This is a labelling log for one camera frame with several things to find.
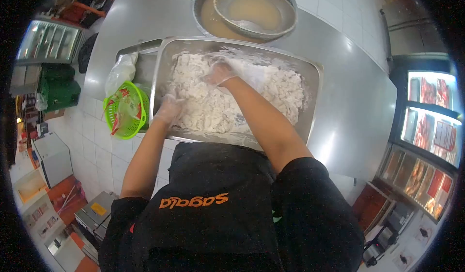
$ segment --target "metal tray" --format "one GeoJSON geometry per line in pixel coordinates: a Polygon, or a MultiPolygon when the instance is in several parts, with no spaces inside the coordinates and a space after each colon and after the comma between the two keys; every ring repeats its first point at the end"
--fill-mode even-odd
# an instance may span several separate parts
{"type": "MultiPolygon", "coordinates": [[[[311,127],[313,126],[313,114],[317,104],[318,91],[321,89],[321,79],[323,75],[323,67],[321,65],[280,49],[216,37],[168,37],[163,40],[158,50],[159,53],[155,64],[152,91],[150,94],[150,121],[152,121],[154,113],[157,110],[157,101],[164,95],[163,90],[166,89],[167,84],[171,80],[172,70],[176,63],[176,60],[173,60],[174,55],[181,52],[207,54],[217,51],[227,51],[228,55],[232,56],[236,53],[241,53],[241,55],[256,57],[257,62],[262,65],[264,64],[263,59],[270,61],[270,63],[273,59],[279,59],[284,62],[280,67],[292,69],[302,75],[304,78],[303,87],[305,89],[305,94],[308,95],[310,99],[307,102],[306,108],[299,111],[299,119],[294,128],[305,144],[307,143],[311,127]]],[[[172,128],[168,134],[168,138],[184,142],[204,141],[228,143],[261,150],[255,137],[250,134],[229,133],[219,136],[216,133],[205,134],[202,132],[172,128]]]]}

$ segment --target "refrigerated display case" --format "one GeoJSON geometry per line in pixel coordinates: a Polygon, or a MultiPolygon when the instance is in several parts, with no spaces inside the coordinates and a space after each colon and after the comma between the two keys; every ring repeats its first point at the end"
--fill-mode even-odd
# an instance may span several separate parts
{"type": "Polygon", "coordinates": [[[462,157],[464,108],[447,54],[394,57],[398,89],[389,142],[456,171],[462,157]]]}
{"type": "Polygon", "coordinates": [[[458,167],[462,123],[441,113],[408,106],[400,139],[458,167]]]}
{"type": "Polygon", "coordinates": [[[379,177],[438,222],[450,201],[455,176],[397,145],[390,145],[379,177]]]}
{"type": "Polygon", "coordinates": [[[16,55],[16,64],[71,63],[85,38],[81,28],[51,20],[32,20],[16,55]]]}

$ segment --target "fridge light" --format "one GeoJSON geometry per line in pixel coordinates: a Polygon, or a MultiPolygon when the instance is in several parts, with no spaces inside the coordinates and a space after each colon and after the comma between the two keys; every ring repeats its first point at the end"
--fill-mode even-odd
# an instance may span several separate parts
{"type": "Polygon", "coordinates": [[[437,79],[443,79],[446,83],[456,83],[457,80],[455,76],[443,73],[443,72],[433,72],[433,71],[409,71],[408,78],[409,81],[412,77],[424,77],[427,82],[434,83],[436,85],[437,79]]]}
{"type": "Polygon", "coordinates": [[[446,115],[441,114],[441,113],[432,112],[432,111],[429,111],[429,110],[425,110],[425,109],[417,108],[417,107],[412,107],[412,106],[410,106],[409,109],[412,110],[412,111],[419,112],[419,113],[427,113],[428,115],[433,116],[437,120],[445,120],[445,121],[451,122],[452,124],[456,124],[457,126],[462,126],[461,121],[459,121],[457,119],[454,119],[454,118],[450,118],[449,116],[446,116],[446,115]]]}

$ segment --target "label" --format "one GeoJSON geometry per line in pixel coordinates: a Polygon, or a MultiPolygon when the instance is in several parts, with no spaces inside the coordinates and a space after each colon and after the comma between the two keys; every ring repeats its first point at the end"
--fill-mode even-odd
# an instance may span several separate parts
{"type": "Polygon", "coordinates": [[[434,135],[434,145],[452,151],[455,147],[455,137],[457,129],[447,123],[439,121],[436,124],[436,133],[434,135]]]}
{"type": "Polygon", "coordinates": [[[107,210],[103,208],[103,206],[99,205],[98,203],[93,203],[93,205],[90,206],[92,211],[94,211],[98,215],[104,215],[107,210]]]}

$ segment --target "plastic bag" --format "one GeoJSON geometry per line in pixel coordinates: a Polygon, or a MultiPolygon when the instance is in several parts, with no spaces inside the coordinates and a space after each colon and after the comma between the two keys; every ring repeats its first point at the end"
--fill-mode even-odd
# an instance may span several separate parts
{"type": "Polygon", "coordinates": [[[108,101],[105,110],[116,101],[119,102],[116,112],[115,121],[113,122],[112,135],[122,127],[132,125],[132,120],[140,120],[142,116],[142,106],[139,98],[134,98],[129,95],[127,89],[120,89],[112,95],[108,101]]]}
{"type": "Polygon", "coordinates": [[[138,52],[121,55],[108,74],[105,83],[105,95],[110,97],[121,87],[125,81],[132,81],[136,73],[138,52]]]}
{"type": "Polygon", "coordinates": [[[35,94],[35,109],[38,111],[44,111],[48,108],[47,100],[42,94],[35,94]]]}

